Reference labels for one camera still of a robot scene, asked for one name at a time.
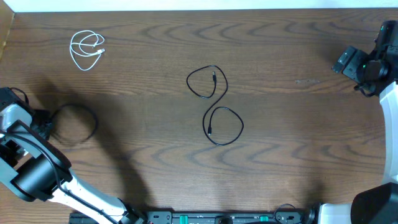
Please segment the black cable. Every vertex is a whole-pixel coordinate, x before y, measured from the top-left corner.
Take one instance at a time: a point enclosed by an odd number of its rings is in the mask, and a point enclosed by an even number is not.
[[[30,144],[31,146],[35,147],[36,149],[38,149],[44,155],[44,157],[50,162],[50,165],[51,165],[51,167],[52,167],[52,169],[54,171],[54,176],[55,176],[55,181],[57,183],[57,186],[64,194],[66,194],[67,196],[75,199],[76,201],[78,201],[82,205],[94,210],[95,212],[98,212],[100,215],[104,216],[111,223],[117,224],[117,222],[114,221],[109,215],[105,214],[103,210],[100,210],[100,209],[90,205],[88,202],[85,202],[81,198],[77,197],[76,195],[71,193],[69,190],[65,190],[65,189],[62,188],[61,180],[60,180],[59,174],[57,172],[57,168],[55,167],[56,166],[55,162],[51,159],[51,157],[47,154],[47,152],[45,150],[43,150],[40,146],[38,146],[36,143],[32,142],[31,140],[29,140],[27,138],[24,138],[22,136],[19,136],[17,134],[7,133],[7,132],[2,131],[2,130],[0,130],[0,134],[3,134],[3,135],[8,136],[10,138],[19,139],[21,141],[26,142],[27,144]]]
[[[372,93],[365,93],[365,91],[363,90],[363,85],[362,85],[362,84],[358,84],[358,85],[354,86],[354,90],[355,90],[355,91],[358,91],[358,90],[359,90],[359,91],[362,93],[362,95],[364,95],[364,96],[367,97],[367,98],[374,96],[374,92],[372,92]]]
[[[215,109],[213,110],[213,112],[211,113],[211,115],[210,115],[209,126],[208,126],[208,129],[207,129],[207,132],[206,132],[206,128],[205,128],[205,118],[206,118],[207,113],[209,112],[209,110],[212,109],[212,107],[214,107],[214,105],[216,105],[216,104],[220,101],[220,99],[222,99],[222,97],[224,97],[225,93],[228,91],[228,81],[227,81],[227,79],[226,79],[226,77],[225,77],[224,72],[223,72],[222,69],[220,69],[217,65],[207,65],[207,66],[205,66],[205,67],[203,67],[203,68],[199,68],[199,69],[196,69],[195,71],[191,72],[191,73],[188,75],[188,77],[187,77],[187,85],[188,85],[188,88],[189,88],[196,96],[199,96],[200,98],[203,98],[203,99],[210,99],[210,98],[214,95],[214,92],[216,91],[216,86],[217,86],[217,76],[216,76],[216,73],[215,73],[214,71],[213,71],[214,89],[213,89],[213,92],[211,93],[210,96],[202,96],[202,95],[198,94],[197,92],[195,92],[195,90],[193,90],[193,89],[191,88],[191,86],[189,85],[189,82],[188,82],[188,79],[189,79],[189,77],[190,77],[192,74],[194,74],[195,72],[200,71],[200,70],[202,70],[202,69],[209,68],[209,67],[215,67],[215,68],[217,68],[217,69],[221,72],[221,74],[223,74],[224,79],[225,79],[225,83],[226,83],[226,88],[225,88],[224,93],[218,98],[218,100],[216,100],[216,101],[206,110],[205,114],[203,115],[203,121],[202,121],[203,132],[205,133],[205,136],[206,136],[213,144],[215,144],[215,145],[217,145],[217,146],[226,146],[226,145],[228,145],[228,144],[231,144],[232,142],[235,142],[235,141],[240,137],[240,135],[241,135],[242,132],[243,132],[243,127],[244,127],[243,120],[242,120],[242,118],[241,118],[235,111],[233,111],[233,110],[231,110],[231,109],[229,109],[228,107],[225,107],[225,106],[219,106],[219,107],[215,108]],[[228,111],[232,112],[233,114],[235,114],[235,115],[239,118],[239,120],[240,120],[241,123],[242,123],[242,128],[241,128],[241,131],[239,132],[238,136],[236,136],[236,138],[234,138],[232,141],[227,142],[227,143],[218,143],[218,142],[213,141],[213,140],[210,138],[210,136],[211,136],[211,119],[213,118],[214,112],[215,112],[216,110],[218,110],[218,109],[224,109],[224,110],[228,110]]]
[[[28,97],[27,97],[27,95],[26,95],[26,93],[24,91],[22,91],[21,89],[18,89],[16,87],[11,87],[10,90],[17,90],[18,92],[22,93],[24,95],[24,97],[25,97],[25,103],[29,104],[29,99],[28,99]]]
[[[282,207],[284,207],[284,206],[290,206],[290,207],[296,209],[293,205],[291,205],[291,204],[289,204],[289,203],[285,203],[285,204],[280,205],[280,206],[274,211],[274,220],[275,220],[275,222],[280,223],[280,224],[282,224],[282,223],[276,218],[276,213],[278,212],[278,210],[280,210],[280,209],[281,209]],[[294,223],[294,224],[301,224],[302,222],[303,222],[303,218],[301,218],[301,220],[300,220],[298,223]]]
[[[91,134],[89,134],[87,136],[87,138],[84,139],[83,141],[89,140],[89,138],[91,138],[95,134],[95,132],[97,132],[98,125],[100,123],[100,121],[99,121],[99,119],[97,117],[97,114],[91,108],[89,108],[89,107],[87,107],[85,105],[82,105],[82,104],[78,104],[78,103],[67,103],[67,104],[64,104],[64,105],[60,106],[57,110],[55,110],[54,113],[51,115],[50,120],[53,121],[54,118],[59,114],[59,112],[61,112],[61,110],[63,110],[64,108],[66,108],[68,106],[74,106],[74,107],[77,107],[77,108],[84,109],[87,112],[89,112],[90,115],[92,115],[92,117],[94,119],[94,122],[95,122],[94,128],[91,131]]]

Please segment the white wall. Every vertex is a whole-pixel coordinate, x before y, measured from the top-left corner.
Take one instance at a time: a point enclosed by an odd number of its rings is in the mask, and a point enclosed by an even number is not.
[[[4,0],[4,1],[14,12],[398,7],[398,0]]]

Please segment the green connector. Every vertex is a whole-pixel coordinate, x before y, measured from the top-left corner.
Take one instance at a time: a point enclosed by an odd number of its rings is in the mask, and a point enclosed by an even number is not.
[[[180,224],[188,224],[188,215],[181,215],[180,216]]]
[[[261,216],[260,222],[268,222],[268,216]]]

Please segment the camera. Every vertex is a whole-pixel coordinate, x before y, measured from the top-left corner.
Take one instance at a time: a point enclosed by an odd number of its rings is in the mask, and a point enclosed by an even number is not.
[[[370,54],[349,46],[331,68],[357,83],[364,96],[379,96],[392,82],[398,81],[398,21],[386,21],[374,40]]]

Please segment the black mount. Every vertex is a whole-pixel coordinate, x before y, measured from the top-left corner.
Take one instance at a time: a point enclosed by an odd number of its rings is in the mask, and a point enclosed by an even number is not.
[[[351,206],[351,222],[398,223],[398,184],[388,183],[358,194]]]
[[[174,212],[145,212],[145,224],[245,224],[277,223],[272,212],[267,213],[174,213]],[[281,210],[276,213],[276,219],[281,224],[311,224],[314,219],[305,219],[303,210]],[[82,213],[71,213],[69,224],[96,224],[97,222]]]
[[[379,96],[392,82],[398,80],[398,21],[383,22],[374,50],[367,54],[349,46],[332,70],[355,81],[364,96]]]

